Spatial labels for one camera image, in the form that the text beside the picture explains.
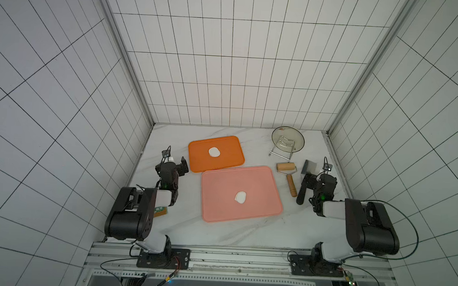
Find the wooden dough roller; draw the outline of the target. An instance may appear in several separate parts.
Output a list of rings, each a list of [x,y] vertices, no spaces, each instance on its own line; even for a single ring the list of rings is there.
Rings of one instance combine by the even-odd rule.
[[[296,165],[294,163],[290,163],[290,162],[287,162],[287,163],[278,163],[276,165],[276,170],[279,174],[283,174],[286,176],[286,180],[287,180],[287,183],[288,183],[288,187],[289,187],[289,191],[290,191],[290,195],[293,197],[293,198],[296,198],[297,197],[297,190],[296,190],[296,187],[295,187],[295,184],[294,184],[294,180],[293,180],[293,174],[297,171],[296,170]]]

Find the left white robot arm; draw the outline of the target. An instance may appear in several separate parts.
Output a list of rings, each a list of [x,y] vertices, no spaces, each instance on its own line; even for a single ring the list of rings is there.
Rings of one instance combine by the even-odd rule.
[[[176,164],[167,153],[155,166],[159,180],[154,187],[124,187],[117,198],[104,224],[107,238],[134,240],[149,254],[172,255],[171,241],[160,232],[153,232],[155,210],[175,205],[178,200],[178,182],[189,172],[187,160],[181,158]]]

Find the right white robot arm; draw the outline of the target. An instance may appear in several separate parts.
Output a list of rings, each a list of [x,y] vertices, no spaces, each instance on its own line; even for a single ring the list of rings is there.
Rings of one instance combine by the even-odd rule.
[[[385,204],[354,199],[334,200],[337,179],[329,174],[307,173],[302,180],[297,204],[304,202],[306,190],[313,191],[308,199],[319,217],[342,220],[344,233],[329,241],[319,242],[311,251],[311,264],[341,264],[343,260],[373,255],[395,255],[400,240],[389,218]]]

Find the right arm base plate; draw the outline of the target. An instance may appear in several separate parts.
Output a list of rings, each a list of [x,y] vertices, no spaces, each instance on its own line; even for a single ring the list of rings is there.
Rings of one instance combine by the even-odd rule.
[[[307,277],[326,277],[326,278],[341,278],[343,277],[342,270],[336,263],[327,262],[325,260],[313,260],[310,255],[299,255],[297,253],[288,254],[289,265],[291,266],[292,275],[307,276]]]

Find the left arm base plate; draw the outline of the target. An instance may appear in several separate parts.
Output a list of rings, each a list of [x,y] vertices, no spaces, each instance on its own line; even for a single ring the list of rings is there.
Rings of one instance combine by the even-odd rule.
[[[170,248],[159,254],[142,252],[137,259],[137,268],[187,270],[191,250]]]

